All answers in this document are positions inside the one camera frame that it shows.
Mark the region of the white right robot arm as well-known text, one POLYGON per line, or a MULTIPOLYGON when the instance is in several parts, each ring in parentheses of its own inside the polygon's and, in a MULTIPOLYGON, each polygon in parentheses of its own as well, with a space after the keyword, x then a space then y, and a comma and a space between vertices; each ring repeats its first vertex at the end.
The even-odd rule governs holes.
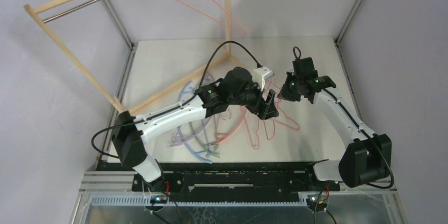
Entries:
POLYGON ((319 76, 312 58, 296 58, 293 71, 287 73, 278 97, 287 101, 306 98, 326 116, 340 136, 345 152, 338 161, 319 161, 312 165, 312 172, 305 176, 311 190, 319 190, 326 181, 342 181, 350 188, 368 185, 379 188, 375 182, 389 177, 395 184, 391 169, 391 139, 377 134, 367 126, 342 98, 334 81, 319 76))

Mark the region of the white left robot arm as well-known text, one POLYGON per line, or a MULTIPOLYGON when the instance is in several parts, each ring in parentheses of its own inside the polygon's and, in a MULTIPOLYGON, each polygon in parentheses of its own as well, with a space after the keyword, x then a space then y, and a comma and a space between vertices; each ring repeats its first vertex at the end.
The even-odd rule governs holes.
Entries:
POLYGON ((135 116, 127 111, 121 113, 111 138, 121 165, 137 172, 151 190, 160 190, 164 187, 165 176, 145 144, 178 126, 222 113, 233 105, 244 106, 260 120, 277 117, 275 91, 263 96, 266 81, 273 76, 273 70, 264 66, 252 72, 235 67, 224 78, 200 84, 185 102, 135 116))

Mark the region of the pink curved plastic hanger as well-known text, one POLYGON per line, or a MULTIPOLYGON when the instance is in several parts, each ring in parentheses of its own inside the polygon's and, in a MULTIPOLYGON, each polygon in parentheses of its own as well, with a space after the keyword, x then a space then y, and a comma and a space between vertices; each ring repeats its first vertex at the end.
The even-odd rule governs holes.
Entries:
POLYGON ((240 112, 239 119, 237 120, 236 124, 232 127, 232 129, 227 133, 218 132, 219 123, 221 120, 224 120, 223 118, 221 118, 221 116, 219 116, 218 120, 214 123, 215 126, 214 138, 218 144, 230 139, 242 125, 243 121, 245 120, 246 111, 243 108, 239 108, 239 112, 240 112))

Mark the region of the pink notched hanger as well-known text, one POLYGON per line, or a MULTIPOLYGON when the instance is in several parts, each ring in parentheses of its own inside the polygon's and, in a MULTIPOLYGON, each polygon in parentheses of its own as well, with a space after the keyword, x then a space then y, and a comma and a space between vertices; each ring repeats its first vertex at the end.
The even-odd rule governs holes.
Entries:
POLYGON ((258 151, 260 149, 259 137, 256 135, 256 131, 250 126, 250 115, 247 111, 244 111, 242 122, 248 137, 249 146, 253 150, 258 151))

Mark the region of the green plastic hanger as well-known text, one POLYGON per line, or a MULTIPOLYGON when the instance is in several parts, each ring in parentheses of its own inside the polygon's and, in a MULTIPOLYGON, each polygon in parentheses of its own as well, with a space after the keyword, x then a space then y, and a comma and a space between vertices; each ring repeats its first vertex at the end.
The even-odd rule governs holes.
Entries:
MULTIPOLYGON (((212 82, 214 82, 214 77, 213 77, 211 74, 206 73, 206 77, 205 77, 205 79, 204 79, 204 83, 212 83, 212 82)), ((196 90, 196 87, 193 86, 193 81, 190 81, 185 87, 186 87, 186 94, 187 94, 188 96, 193 95, 194 91, 196 90)), ((199 152, 192 152, 193 155, 194 155, 196 158, 198 158, 200 161, 211 164, 212 161, 209 160, 209 159, 207 159, 207 158, 209 158, 210 156, 220 158, 220 156, 219 156, 218 153, 214 152, 214 151, 216 151, 216 150, 218 149, 219 145, 215 146, 215 147, 214 147, 214 150, 211 150, 211 149, 210 149, 210 143, 209 143, 209 141, 208 141, 207 132, 206 132, 206 130, 205 130, 205 127, 207 126, 207 124, 208 124, 209 121, 210 121, 210 119, 208 119, 207 122, 204 122, 204 119, 202 119, 202 120, 201 120, 201 126, 202 126, 202 127, 198 128, 197 130, 193 127, 193 123, 190 122, 190 123, 189 123, 189 128, 191 129, 191 131, 192 131, 192 133, 193 133, 193 134, 192 134, 192 137, 195 138, 195 140, 196 140, 196 142, 198 143, 198 145, 202 148, 202 151, 199 151, 199 152), (199 139, 199 134, 201 134, 201 133, 203 133, 204 136, 205 136, 206 144, 204 144, 204 143, 199 139), (206 158, 201 157, 201 156, 200 156, 201 153, 205 153, 206 158)))

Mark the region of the purple plastic hanger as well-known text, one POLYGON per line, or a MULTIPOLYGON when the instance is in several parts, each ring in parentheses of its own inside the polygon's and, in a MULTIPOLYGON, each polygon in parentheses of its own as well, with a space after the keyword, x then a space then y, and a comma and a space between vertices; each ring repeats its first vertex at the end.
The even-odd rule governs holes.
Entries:
MULTIPOLYGON (((180 91, 180 93, 178 95, 178 101, 185 101, 187 97, 191 97, 193 95, 194 91, 197 89, 197 87, 198 86, 196 86, 196 87, 193 86, 193 81, 189 81, 180 91)), ((175 131, 175 134, 172 136, 172 143, 170 144, 170 146, 175 147, 175 146, 180 146, 180 145, 186 144, 187 142, 192 140, 194 137, 196 137, 200 133, 202 133, 205 130, 205 127, 207 126, 207 124, 209 123, 210 120, 211 120, 210 118, 202 119, 201 126, 198 127, 196 130, 193 129, 192 134, 187 135, 187 136, 181 134, 182 126, 178 126, 175 131)))

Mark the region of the blue plastic hanger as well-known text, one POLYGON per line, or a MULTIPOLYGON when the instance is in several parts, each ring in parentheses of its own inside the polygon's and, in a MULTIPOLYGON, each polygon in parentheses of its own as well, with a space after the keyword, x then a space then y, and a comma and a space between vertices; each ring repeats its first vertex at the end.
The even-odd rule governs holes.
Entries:
MULTIPOLYGON (((195 150, 189 145, 189 142, 187 142, 187 143, 184 144, 183 146, 184 146, 184 147, 190 152, 190 154, 192 154, 192 155, 193 155, 192 152, 199 152, 199 151, 195 151, 195 150)), ((203 158, 206 158, 205 153, 201 153, 200 156, 203 157, 203 158)))

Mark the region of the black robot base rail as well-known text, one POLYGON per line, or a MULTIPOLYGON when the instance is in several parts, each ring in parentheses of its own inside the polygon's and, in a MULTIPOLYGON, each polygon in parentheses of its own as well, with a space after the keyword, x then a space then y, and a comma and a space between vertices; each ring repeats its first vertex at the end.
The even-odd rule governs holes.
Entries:
POLYGON ((161 163, 162 176, 145 182, 141 175, 119 163, 101 161, 95 171, 131 173, 131 191, 167 198, 177 204, 297 204, 305 195, 359 194, 372 198, 377 190, 349 188, 335 181, 319 182, 313 162, 161 163))

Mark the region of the wooden clothes rack frame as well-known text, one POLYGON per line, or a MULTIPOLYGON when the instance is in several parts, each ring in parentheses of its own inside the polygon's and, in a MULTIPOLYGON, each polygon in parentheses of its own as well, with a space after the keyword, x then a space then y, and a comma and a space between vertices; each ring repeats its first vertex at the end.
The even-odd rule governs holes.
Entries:
MULTIPOLYGON (((110 102, 110 104, 117 110, 122 113, 125 111, 122 104, 118 100, 117 97, 112 97, 103 86, 93 77, 93 75, 87 70, 87 68, 78 60, 78 58, 69 50, 69 48, 62 42, 62 40, 55 34, 55 32, 47 26, 46 23, 43 23, 43 19, 39 17, 40 13, 46 12, 50 9, 56 8, 60 5, 68 3, 72 0, 53 0, 51 2, 40 5, 36 8, 32 8, 29 4, 23 6, 24 10, 28 13, 28 15, 36 22, 36 24, 48 35, 48 37, 60 48, 60 50, 66 54, 66 56, 75 64, 75 66, 84 74, 85 77, 99 90, 99 92, 110 102)), ((194 79, 202 75, 206 72, 207 69, 213 69, 222 63, 231 59, 231 52, 226 52, 222 55, 216 62, 210 63, 208 67, 202 66, 195 71, 192 71, 190 74, 184 76, 179 79, 175 83, 169 85, 165 89, 159 91, 155 95, 149 97, 144 102, 130 108, 128 111, 132 115, 136 115, 138 112, 143 109, 149 107, 151 104, 161 100, 164 96, 171 93, 175 88, 179 87, 180 84, 185 83, 189 80, 194 79)))

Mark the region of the left aluminium frame post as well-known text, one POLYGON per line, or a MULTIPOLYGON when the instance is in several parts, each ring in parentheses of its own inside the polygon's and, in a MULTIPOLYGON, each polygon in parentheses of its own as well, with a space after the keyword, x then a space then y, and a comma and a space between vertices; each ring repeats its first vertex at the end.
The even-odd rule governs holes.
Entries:
POLYGON ((123 39, 123 41, 125 42, 127 48, 129 50, 132 50, 134 48, 134 43, 131 40, 120 16, 118 15, 113 3, 111 2, 111 0, 101 0, 101 3, 106 11, 106 13, 108 14, 109 18, 111 19, 113 25, 115 26, 117 32, 119 33, 119 35, 121 36, 121 38, 123 39))

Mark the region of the aluminium frame post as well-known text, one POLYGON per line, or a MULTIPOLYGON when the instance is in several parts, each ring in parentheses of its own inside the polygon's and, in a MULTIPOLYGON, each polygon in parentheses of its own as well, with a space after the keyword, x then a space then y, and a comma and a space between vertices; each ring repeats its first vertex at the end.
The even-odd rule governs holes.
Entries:
POLYGON ((129 50, 132 50, 134 48, 134 43, 131 40, 120 16, 118 15, 113 3, 111 2, 111 0, 101 0, 101 3, 106 11, 106 13, 108 14, 109 18, 111 19, 113 25, 115 26, 117 32, 119 33, 119 35, 121 36, 121 38, 123 39, 123 41, 125 42, 127 48, 129 50))
POLYGON ((365 0, 355 0, 354 3, 352 4, 352 7, 347 17, 345 18, 342 27, 340 28, 336 38, 334 39, 335 46, 340 46, 340 44, 342 43, 344 37, 346 36, 346 33, 348 32, 348 29, 350 28, 350 25, 355 19, 364 1, 365 0))

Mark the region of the right aluminium frame post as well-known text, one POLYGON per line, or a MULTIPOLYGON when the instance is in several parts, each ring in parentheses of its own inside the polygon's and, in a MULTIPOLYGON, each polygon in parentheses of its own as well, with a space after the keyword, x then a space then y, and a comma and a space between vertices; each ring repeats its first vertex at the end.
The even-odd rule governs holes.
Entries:
POLYGON ((347 17, 345 18, 342 27, 340 28, 336 38, 334 39, 335 46, 340 46, 340 44, 342 43, 344 37, 346 36, 346 33, 348 32, 348 29, 350 28, 350 25, 355 19, 364 1, 365 0, 355 0, 354 3, 352 4, 352 7, 347 17))

